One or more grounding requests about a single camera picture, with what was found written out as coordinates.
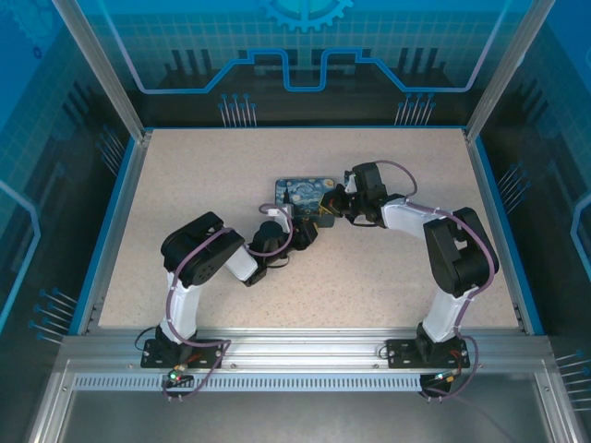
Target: glass wall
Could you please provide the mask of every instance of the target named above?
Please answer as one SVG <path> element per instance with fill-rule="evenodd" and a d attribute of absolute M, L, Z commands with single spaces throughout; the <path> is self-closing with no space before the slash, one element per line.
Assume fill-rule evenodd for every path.
<path fill-rule="evenodd" d="M 481 137 L 542 324 L 591 353 L 591 4 L 557 0 Z"/>
<path fill-rule="evenodd" d="M 147 126 L 464 125 L 529 0 L 81 0 Z"/>
<path fill-rule="evenodd" d="M 0 38 L 0 441 L 7 442 L 28 436 L 128 134 L 51 2 L 0 1 Z"/>

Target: blue edge trim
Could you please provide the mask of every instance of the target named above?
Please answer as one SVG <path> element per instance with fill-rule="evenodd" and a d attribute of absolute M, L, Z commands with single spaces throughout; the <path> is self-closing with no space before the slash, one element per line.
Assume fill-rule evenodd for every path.
<path fill-rule="evenodd" d="M 535 335 L 544 335 L 544 328 L 542 327 L 542 322 L 540 321 L 539 314 L 537 313 L 534 296 L 532 295 L 532 291 L 525 276 L 524 264 L 519 257 L 519 252 L 517 252 L 517 244 L 515 243 L 515 238 L 513 237 L 513 232 L 511 231 L 511 226 L 509 225 L 509 219 L 507 218 L 505 209 L 502 206 L 501 194 L 499 194 L 497 182 L 495 181 L 495 177 L 492 174 L 492 168 L 490 167 L 490 162 L 488 161 L 487 152 L 485 151 L 484 144 L 482 143 L 480 136 L 476 138 L 476 149 L 482 161 L 484 174 L 487 177 L 490 193 L 492 194 L 492 200 L 494 201 L 497 212 L 499 213 L 501 228 L 505 234 L 505 239 L 507 240 L 507 245 L 509 247 L 509 255 L 513 261 L 513 267 L 515 269 L 515 274 L 517 275 L 517 281 L 519 282 L 519 287 L 521 288 L 521 292 L 524 296 L 525 310 L 527 312 L 522 314 L 529 317 L 529 320 L 532 324 L 532 333 Z"/>
<path fill-rule="evenodd" d="M 396 126 L 319 126 L 319 127 L 381 127 L 381 128 L 393 128 Z M 427 127 L 435 127 L 435 126 L 420 126 L 421 128 Z M 464 126 L 438 126 L 438 127 L 460 127 L 464 128 Z M 119 175 L 117 176 L 117 180 L 115 182 L 115 187 L 113 189 L 113 194 L 111 195 L 111 199 L 109 200 L 109 206 L 107 207 L 107 211 L 104 215 L 103 226 L 101 227 L 101 231 L 99 233 L 99 238 L 97 239 L 96 246 L 94 248 L 94 252 L 92 253 L 92 259 L 90 260 L 89 270 L 86 274 L 86 278 L 84 279 L 84 284 L 82 286 L 82 291 L 80 292 L 80 298 L 78 300 L 78 305 L 76 307 L 76 311 L 74 312 L 74 317 L 72 318 L 72 323 L 70 324 L 69 335 L 76 335 L 80 323 L 82 322 L 82 317 L 84 315 L 84 310 L 86 304 L 89 302 L 90 297 L 90 288 L 92 286 L 92 282 L 96 275 L 96 271 L 99 265 L 99 259 L 101 258 L 101 254 L 103 252 L 104 243 L 106 240 L 107 233 L 109 232 L 109 228 L 111 227 L 111 223 L 113 221 L 113 215 L 115 212 L 115 207 L 119 196 L 121 194 L 121 189 L 123 186 L 123 181 L 127 174 L 127 168 L 129 167 L 129 162 L 131 159 L 131 154 L 133 153 L 135 140 L 130 139 L 129 143 L 127 144 L 126 155 L 123 159 L 121 164 L 121 169 L 119 171 Z M 525 302 L 525 309 L 527 310 L 525 315 L 528 315 L 531 325 L 532 325 L 532 333 L 535 335 L 544 335 L 544 329 L 542 328 L 542 323 L 539 319 L 539 315 L 537 313 L 536 303 L 534 302 L 534 297 L 532 295 L 531 289 L 529 287 L 529 283 L 527 282 L 527 278 L 525 276 L 524 265 L 519 257 L 519 253 L 517 252 L 517 245 L 515 243 L 515 239 L 513 237 L 513 233 L 511 231 L 511 227 L 509 225 L 509 219 L 507 219 L 507 214 L 501 203 L 501 195 L 499 194 L 499 189 L 496 186 L 496 182 L 494 176 L 492 174 L 492 169 L 490 167 L 490 163 L 488 162 L 488 156 L 484 148 L 484 144 L 482 143 L 482 139 L 480 136 L 476 138 L 476 149 L 480 159 L 482 161 L 482 165 L 484 168 L 484 173 L 487 177 L 488 185 L 490 186 L 490 192 L 492 194 L 493 202 L 495 207 L 497 208 L 497 212 L 499 213 L 499 219 L 501 220 L 501 228 L 505 234 L 505 239 L 507 240 L 507 245 L 509 247 L 509 254 L 513 260 L 513 265 L 515 268 L 515 274 L 517 275 L 517 280 L 519 282 L 519 286 L 521 288 L 524 302 Z"/>
<path fill-rule="evenodd" d="M 92 286 L 92 282 L 94 281 L 94 276 L 96 275 L 97 268 L 99 267 L 99 260 L 101 259 L 101 254 L 103 253 L 107 233 L 111 228 L 113 215 L 115 213 L 115 207 L 117 206 L 117 201 L 119 200 L 119 196 L 121 195 L 121 188 L 123 187 L 123 181 L 126 178 L 127 168 L 129 167 L 129 162 L 131 160 L 131 155 L 134 151 L 135 143 L 136 140 L 134 140 L 133 138 L 129 138 L 129 142 L 127 143 L 126 148 L 126 154 L 124 155 L 123 161 L 121 162 L 119 174 L 117 176 L 117 179 L 115 180 L 113 193 L 111 194 L 111 198 L 109 199 L 107 211 L 104 214 L 103 225 L 101 226 L 101 230 L 99 231 L 99 237 L 96 240 L 94 252 L 92 252 L 89 270 L 86 272 L 86 277 L 84 278 L 84 284 L 82 285 L 82 290 L 80 291 L 80 297 L 78 299 L 78 303 L 76 304 L 76 310 L 74 311 L 74 316 L 72 317 L 72 322 L 70 323 L 68 335 L 78 335 L 78 328 L 82 323 L 82 318 L 84 317 L 84 310 L 86 308 L 86 304 L 89 302 L 90 288 Z"/>

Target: metal base plate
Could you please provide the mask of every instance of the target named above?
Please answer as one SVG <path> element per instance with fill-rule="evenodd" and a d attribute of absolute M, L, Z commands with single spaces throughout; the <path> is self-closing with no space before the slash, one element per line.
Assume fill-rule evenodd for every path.
<path fill-rule="evenodd" d="M 197 343 L 211 343 L 219 340 L 198 340 Z M 222 346 L 211 348 L 193 348 L 191 356 L 198 355 L 198 358 L 187 366 L 189 369 L 210 369 L 217 356 L 215 353 L 222 350 Z M 146 340 L 144 343 L 144 352 L 141 357 L 140 366 L 143 368 L 171 369 L 179 362 L 172 361 L 169 354 L 164 351 L 162 343 L 158 340 Z"/>
<path fill-rule="evenodd" d="M 470 356 L 465 346 L 465 341 L 458 340 L 457 350 L 465 353 L 462 357 L 462 368 L 470 367 Z M 388 367 L 390 369 L 454 369 L 458 362 L 451 355 L 428 365 L 418 352 L 415 340 L 387 340 L 386 352 L 388 353 Z"/>

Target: gear logo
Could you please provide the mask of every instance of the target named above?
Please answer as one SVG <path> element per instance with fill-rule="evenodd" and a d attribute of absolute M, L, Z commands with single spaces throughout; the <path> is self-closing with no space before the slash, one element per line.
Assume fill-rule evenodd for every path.
<path fill-rule="evenodd" d="M 353 0 L 260 0 L 268 18 L 275 18 L 279 26 L 289 30 L 310 28 L 320 30 L 332 26 L 334 18 L 344 17 L 344 9 L 353 6 Z"/>
<path fill-rule="evenodd" d="M 0 12 L 10 12 L 20 30 L 35 45 L 49 37 L 54 28 L 50 0 L 0 0 Z"/>

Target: work surface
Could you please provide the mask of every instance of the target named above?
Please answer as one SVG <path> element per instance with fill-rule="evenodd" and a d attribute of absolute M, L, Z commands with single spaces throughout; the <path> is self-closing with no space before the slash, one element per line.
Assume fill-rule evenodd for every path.
<path fill-rule="evenodd" d="M 487 217 L 460 129 L 157 129 L 154 130 L 99 325 L 147 327 L 163 317 L 167 293 L 160 246 L 169 233 L 207 211 L 247 241 L 266 219 L 282 177 L 331 177 L 359 163 L 392 160 L 410 169 L 413 200 L 476 210 Z M 389 193 L 405 194 L 404 173 L 380 166 Z M 202 327 L 411 327 L 427 314 L 437 285 L 425 243 L 337 220 L 289 265 L 247 288 L 226 269 L 205 286 Z M 466 326 L 516 326 L 502 270 L 477 298 Z"/>

